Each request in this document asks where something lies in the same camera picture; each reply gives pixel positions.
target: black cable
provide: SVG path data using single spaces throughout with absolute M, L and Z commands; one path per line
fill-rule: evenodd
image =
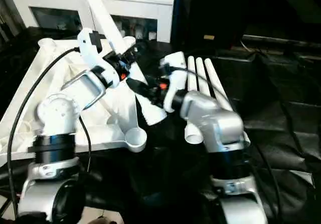
M 261 156 L 261 158 L 267 168 L 267 171 L 269 172 L 269 175 L 272 178 L 273 186 L 274 186 L 275 193 L 276 193 L 278 220 L 279 220 L 279 223 L 282 224 L 283 223 L 283 210 L 282 210 L 282 205 L 281 205 L 281 198 L 280 198 L 281 192 L 280 192 L 279 185 L 276 181 L 274 174 L 272 173 L 272 168 L 271 168 L 269 162 L 267 161 L 265 155 L 263 154 L 263 151 L 261 150 L 261 148 L 258 146 L 257 143 L 255 143 L 255 142 L 253 142 L 253 143 L 254 143 L 254 146 L 256 147 L 257 151 L 259 152 L 259 154 L 260 154 L 260 156 Z
M 79 48 L 75 47 L 72 49 L 69 49 L 67 51 L 65 51 L 64 53 L 62 53 L 59 57 L 57 57 L 52 63 L 50 63 L 46 69 L 41 73 L 41 75 L 39 76 L 39 78 L 36 80 L 36 82 L 34 83 L 34 85 L 30 88 L 29 92 L 27 93 L 24 101 L 22 102 L 17 116 L 14 120 L 14 123 L 12 125 L 12 129 L 10 132 L 10 137 L 9 137 L 9 142 L 8 142 L 8 151 L 7 151 L 7 160 L 8 160 L 8 173 L 9 173 L 9 185 L 10 185 L 10 191 L 11 191 L 11 198 L 12 198 L 12 203 L 13 203 L 13 208 L 14 208 L 14 214 L 15 214 L 15 218 L 17 218 L 18 216 L 18 212 L 17 212 L 17 200 L 16 200 L 16 192 L 15 192 L 15 186 L 14 186 L 14 180 L 13 180 L 13 170 L 12 170 L 12 166 L 11 166 L 11 151 L 12 151 L 12 144 L 13 144 L 13 139 L 14 139 L 14 134 L 18 125 L 18 121 L 20 119 L 20 116 L 22 114 L 22 111 L 24 110 L 30 96 L 32 95 L 32 93 L 34 92 L 34 90 L 36 89 L 36 87 L 38 86 L 38 84 L 40 83 L 40 81 L 44 78 L 44 76 L 47 74 L 47 72 L 60 60 L 62 59 L 64 56 L 66 56 L 68 53 L 71 52 L 79 52 Z
M 84 132 L 85 132 L 85 135 L 86 135 L 86 138 L 87 138 L 87 141 L 88 141 L 88 165 L 87 165 L 87 172 L 89 172 L 90 170 L 90 164 L 91 164 L 91 140 L 90 140 L 90 136 L 89 136 L 89 133 L 87 131 L 87 128 L 81 118 L 81 116 L 79 116 L 79 121 L 80 121 L 80 124 L 82 126 L 82 128 L 84 129 Z
M 252 164 L 250 164 L 250 167 L 251 167 L 252 172 L 253 172 L 253 175 L 254 175 L 254 177 L 255 177 L 257 186 L 261 189 L 261 192 L 262 192 L 262 194 L 264 195 L 264 198 L 265 198 L 265 200 L 266 200 L 266 202 L 267 202 L 267 204 L 268 204 L 268 206 L 269 206 L 269 208 L 270 208 L 270 210 L 271 210 L 271 212 L 272 212 L 272 215 L 273 215 L 273 218 L 274 218 L 274 220 L 275 220 L 275 223 L 278 223 L 278 214 L 277 214 L 277 211 L 276 211 L 276 209 L 274 208 L 273 203 L 272 203 L 270 197 L 265 193 L 265 191 L 264 191 L 264 189 L 263 189 L 262 180 L 261 180 L 261 178 L 259 177 L 259 174 L 257 173 L 255 167 L 254 167 Z
M 207 80 L 206 78 L 198 75 L 197 73 L 191 71 L 191 70 L 188 70 L 186 68 L 180 68 L 180 67 L 170 67 L 170 71 L 184 71 L 184 72 L 188 72 L 188 73 L 191 73 L 193 75 L 195 75 L 198 79 L 201 79 L 201 80 L 204 80 L 206 81 L 212 88 L 214 88 L 215 91 L 217 91 L 217 93 L 222 96 L 227 102 L 230 102 L 227 98 L 227 96 L 225 94 L 223 94 L 214 84 L 211 83 L 211 81 Z
M 191 73 L 195 76 L 197 76 L 198 78 L 206 81 L 212 88 L 214 88 L 218 93 L 219 95 L 221 95 L 227 102 L 229 101 L 228 98 L 220 91 L 217 89 L 217 87 L 211 83 L 211 81 L 207 80 L 206 78 L 202 77 L 202 76 L 199 76 L 197 75 L 197 73 L 191 71 L 191 70 L 188 70 L 188 69 L 185 69 L 185 68 L 179 68 L 179 67 L 170 67 L 170 71 L 185 71 L 185 72 L 188 72 L 188 73 Z M 276 178 L 274 176 L 274 174 L 272 173 L 272 168 L 269 164 L 269 162 L 267 161 L 265 155 L 263 154 L 261 148 L 255 143 L 254 143 L 254 146 L 256 147 L 257 151 L 259 152 L 263 162 L 264 162 L 264 165 L 266 166 L 268 172 L 269 172 L 269 175 L 271 176 L 272 178 L 272 182 L 273 182 L 273 186 L 274 186 L 274 189 L 275 189 L 275 192 L 276 192 L 276 201 L 277 201 L 277 209 L 278 209 L 278 219 L 279 219 L 279 222 L 280 223 L 283 223 L 283 211 L 282 211 L 282 206 L 281 206 L 281 198 L 280 198 L 280 189 L 279 189 L 279 186 L 278 186 L 278 183 L 276 181 Z

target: robotic arm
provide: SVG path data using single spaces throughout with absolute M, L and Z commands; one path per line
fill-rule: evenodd
M 211 97 L 184 90 L 187 72 L 182 53 L 167 56 L 161 61 L 161 66 L 166 69 L 166 75 L 170 74 L 169 78 L 154 79 L 153 85 L 130 78 L 126 82 L 134 92 L 168 112 L 179 111 L 183 119 L 200 129 L 209 154 L 211 182 L 217 196 L 213 204 L 217 223 L 267 224 L 254 176 L 244 157 L 247 145 L 240 116 L 221 108 Z
M 42 133 L 28 149 L 35 153 L 21 193 L 18 222 L 77 223 L 85 204 L 79 183 L 79 159 L 75 157 L 76 121 L 107 88 L 116 88 L 129 75 L 134 60 L 131 49 L 104 60 L 97 32 L 83 29 L 78 35 L 80 53 L 91 67 L 67 82 L 37 108 L 44 123 Z

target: white plastic part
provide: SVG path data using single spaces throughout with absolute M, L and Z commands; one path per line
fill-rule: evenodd
M 233 196 L 220 200 L 226 223 L 267 224 L 264 210 L 250 198 Z
M 217 102 L 221 105 L 222 108 L 224 108 L 228 111 L 233 111 L 231 104 L 227 98 L 227 95 L 224 91 L 224 88 L 221 84 L 219 76 L 217 75 L 215 68 L 213 66 L 213 63 L 209 58 L 205 59 L 205 67 L 207 69 L 207 73 L 209 75 L 212 85 L 214 85 L 216 87 L 216 89 L 213 88 L 213 91 L 214 91 Z M 244 132 L 244 138 L 247 143 L 251 143 L 246 132 Z
M 102 67 L 105 71 L 103 71 L 101 75 L 106 79 L 107 83 L 112 82 L 112 85 L 110 87 L 117 87 L 119 84 L 119 76 L 116 70 L 98 54 L 96 46 L 91 44 L 89 35 L 91 33 L 91 29 L 84 28 L 78 34 L 77 41 L 80 49 L 80 54 L 85 59 L 85 62 L 89 65 L 90 68 L 93 68 L 95 66 Z
M 125 37 L 124 41 L 126 42 L 126 45 L 130 47 L 135 43 L 135 38 Z M 103 50 L 99 55 L 105 56 L 111 52 L 112 49 L 110 48 L 107 40 L 102 39 L 101 43 Z M 2 148 L 0 152 L 0 166 L 3 166 L 7 162 L 9 133 L 12 128 L 14 118 L 17 115 L 17 111 L 28 90 L 52 60 L 62 52 L 78 46 L 76 40 L 54 41 L 52 39 L 41 39 L 38 44 L 40 49 L 0 122 L 0 148 Z M 66 72 L 61 72 L 61 65 L 68 65 L 68 70 Z M 34 157 L 33 153 L 27 153 L 27 148 L 32 144 L 35 135 L 34 131 L 43 127 L 40 124 L 40 121 L 35 120 L 35 109 L 38 104 L 44 100 L 45 96 L 51 95 L 53 92 L 57 92 L 57 89 L 61 88 L 60 81 L 62 78 L 59 78 L 58 75 L 65 75 L 63 78 L 65 82 L 86 69 L 88 69 L 88 65 L 84 62 L 84 59 L 79 53 L 74 52 L 61 59 L 59 63 L 57 63 L 56 66 L 46 74 L 35 92 L 32 94 L 30 101 L 28 101 L 25 113 L 22 114 L 20 123 L 17 126 L 13 142 L 13 160 L 29 159 Z M 113 105 L 112 101 L 106 94 L 93 107 L 82 112 L 82 119 L 88 129 L 93 151 L 128 148 L 127 143 L 125 142 L 124 133 L 126 132 L 123 133 L 119 125 L 115 124 L 116 122 L 112 122 L 113 124 L 108 123 L 106 125 L 108 119 L 115 117 L 115 113 L 113 113 L 112 110 L 117 112 L 117 106 Z M 117 114 L 115 119 L 117 119 L 121 114 L 122 113 Z M 76 152 L 88 151 L 86 136 L 82 131 L 79 121 L 77 121 L 76 138 L 78 139 L 78 141 L 76 141 Z
M 188 57 L 188 69 L 192 72 L 195 72 L 195 60 L 193 56 Z M 189 73 L 187 79 L 187 90 L 188 91 L 197 91 L 196 75 Z
M 52 43 L 48 44 L 54 44 L 55 49 L 57 52 L 64 52 L 63 49 L 61 49 L 54 40 L 52 40 Z M 68 55 L 63 57 L 59 60 L 59 63 L 53 66 L 53 71 L 55 72 L 66 72 L 68 71 Z M 61 88 L 61 86 L 65 83 L 66 76 L 64 74 L 54 74 L 52 78 L 52 83 L 47 91 L 46 97 L 51 95 L 54 92 L 58 92 Z
M 185 140 L 189 144 L 198 145 L 203 142 L 203 136 L 199 128 L 187 122 L 185 127 Z
M 124 39 L 124 42 L 125 42 L 128 49 L 131 48 L 136 43 L 135 37 L 132 37 L 132 36 L 126 36 L 123 39 Z M 58 43 L 63 42 L 63 41 L 67 41 L 67 40 L 55 40 L 55 42 L 58 42 Z M 102 51 L 99 53 L 99 56 L 104 57 L 108 53 L 112 52 L 112 49 L 111 49 L 107 39 L 100 39 L 100 42 L 101 42 L 101 46 L 102 46 Z
M 136 62 L 132 63 L 131 65 L 130 78 L 147 84 L 147 81 Z M 143 97 L 139 94 L 135 95 L 140 103 L 141 112 L 148 125 L 157 124 L 166 118 L 167 114 L 163 109 L 151 104 L 150 100 L 146 97 Z
M 147 134 L 141 128 L 132 128 L 126 132 L 125 141 L 131 152 L 138 153 L 146 146 Z
M 188 57 L 188 69 L 192 72 L 195 72 L 195 60 L 193 56 Z M 188 73 L 187 79 L 187 89 L 188 91 L 197 91 L 196 75 Z M 187 122 L 185 127 L 185 141 L 189 144 L 200 144 L 203 142 L 203 136 L 201 131 L 193 124 Z
M 127 46 L 119 32 L 115 22 L 104 6 L 102 0 L 87 0 L 98 23 L 100 24 L 110 47 L 116 54 L 123 54 Z
M 55 94 L 45 100 L 43 135 L 53 136 L 68 134 L 75 131 L 77 105 L 63 94 Z
M 171 67 L 186 69 L 185 56 L 183 52 L 176 52 L 167 55 L 160 63 L 161 66 L 169 64 Z M 187 72 L 179 70 L 174 71 L 169 78 L 170 86 L 164 99 L 164 109 L 167 112 L 172 113 L 174 112 L 174 109 L 172 109 L 173 98 L 178 90 L 185 89 Z
M 109 99 L 107 103 L 112 103 L 117 108 L 118 114 L 115 113 L 112 118 L 117 118 L 117 124 L 123 133 L 138 127 L 135 93 L 126 81 L 122 81 L 116 89 L 107 89 L 106 98 Z
M 198 57 L 196 59 L 196 68 L 197 68 L 197 74 L 206 79 L 206 74 L 205 74 L 205 69 L 204 69 L 204 65 L 203 65 L 203 60 L 202 58 Z M 201 78 L 198 78 L 198 82 L 199 82 L 199 87 L 200 87 L 200 92 L 207 95 L 207 96 L 211 96 L 210 93 L 210 89 L 209 89 L 209 85 L 206 81 L 202 80 Z

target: white plastic tube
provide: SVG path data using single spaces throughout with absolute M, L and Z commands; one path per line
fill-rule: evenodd
M 98 20 L 106 39 L 109 41 L 110 47 L 116 54 L 123 54 L 127 50 L 126 44 L 102 0 L 87 1 Z
M 224 88 L 221 84 L 219 76 L 217 75 L 215 68 L 212 64 L 212 61 L 209 58 L 205 59 L 205 67 L 207 69 L 207 73 L 209 75 L 212 85 L 214 85 L 216 87 L 216 89 L 213 88 L 213 91 L 214 91 L 217 102 L 221 105 L 222 108 L 224 108 L 228 111 L 233 111 L 231 104 L 226 96 L 225 91 L 224 91 Z M 247 143 L 251 143 L 249 137 L 247 136 L 247 134 L 245 132 L 244 132 L 244 138 Z
M 203 60 L 200 57 L 198 57 L 196 59 L 196 68 L 197 68 L 197 75 L 206 79 L 206 73 L 205 73 L 205 69 L 204 69 L 204 65 L 203 65 Z M 207 95 L 207 96 L 211 96 L 208 83 L 206 81 L 202 80 L 201 78 L 198 78 L 198 82 L 199 82 L 200 92 Z
M 193 56 L 188 57 L 188 69 L 195 72 L 195 60 Z M 188 91 L 197 91 L 196 75 L 192 73 L 188 74 L 187 88 Z M 185 140 L 189 144 L 200 144 L 203 141 L 203 136 L 195 125 L 187 122 L 185 127 Z
M 142 151 L 146 146 L 147 134 L 141 128 L 132 128 L 125 135 L 127 148 L 134 153 Z
M 130 78 L 144 82 L 147 84 L 147 81 L 141 72 L 141 69 L 139 68 L 138 64 L 136 62 L 132 63 L 130 68 Z M 161 109 L 160 107 L 157 107 L 149 101 L 148 98 L 143 97 L 139 94 L 135 94 L 140 106 L 141 106 L 141 112 L 147 122 L 148 125 L 154 125 L 162 121 L 166 118 L 167 114 L 165 110 Z

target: cabinet door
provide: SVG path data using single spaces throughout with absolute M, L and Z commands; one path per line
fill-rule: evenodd
M 135 37 L 137 40 L 156 40 L 157 39 L 157 20 L 137 18 L 137 17 L 125 17 L 111 15 L 118 30 L 125 36 Z M 98 32 L 103 34 L 100 25 L 95 22 Z
M 86 0 L 14 0 L 26 27 L 94 29 Z
M 138 21 L 140 21 L 139 19 L 144 19 L 149 26 L 154 25 L 156 22 L 154 30 L 157 33 L 157 41 L 171 42 L 173 6 L 120 0 L 103 0 L 103 3 L 114 20 L 117 20 L 115 17 L 118 19 L 122 17 L 130 22 L 133 22 L 133 19 Z M 95 17 L 94 22 L 96 30 L 103 34 L 101 26 Z M 128 35 L 135 36 L 133 33 L 128 34 L 126 31 L 126 36 Z

